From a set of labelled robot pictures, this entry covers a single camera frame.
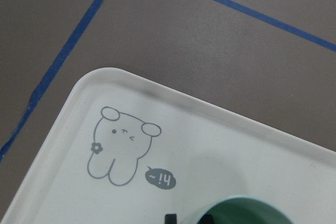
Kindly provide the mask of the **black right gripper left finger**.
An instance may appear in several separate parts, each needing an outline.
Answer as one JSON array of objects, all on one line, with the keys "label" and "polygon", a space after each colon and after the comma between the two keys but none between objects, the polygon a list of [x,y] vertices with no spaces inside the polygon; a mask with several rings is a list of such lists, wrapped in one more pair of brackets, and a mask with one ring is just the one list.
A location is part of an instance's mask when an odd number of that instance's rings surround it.
[{"label": "black right gripper left finger", "polygon": [[177,224],[177,214],[166,214],[164,224]]}]

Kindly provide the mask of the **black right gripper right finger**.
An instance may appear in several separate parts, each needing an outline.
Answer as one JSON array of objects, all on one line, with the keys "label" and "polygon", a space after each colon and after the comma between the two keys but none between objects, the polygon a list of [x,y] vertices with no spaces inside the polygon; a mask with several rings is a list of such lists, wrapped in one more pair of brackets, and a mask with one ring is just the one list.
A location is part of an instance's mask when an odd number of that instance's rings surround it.
[{"label": "black right gripper right finger", "polygon": [[199,220],[199,224],[214,224],[213,216],[210,214],[205,214]]}]

